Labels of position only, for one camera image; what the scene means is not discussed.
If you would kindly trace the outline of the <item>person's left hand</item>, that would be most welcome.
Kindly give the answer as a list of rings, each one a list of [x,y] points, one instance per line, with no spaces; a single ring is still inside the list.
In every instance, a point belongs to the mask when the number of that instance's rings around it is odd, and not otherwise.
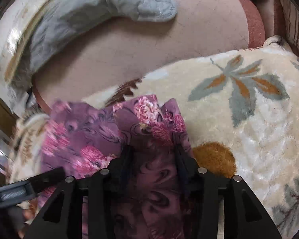
[[[24,238],[26,231],[39,212],[38,200],[32,199],[8,208],[9,217],[19,238]]]

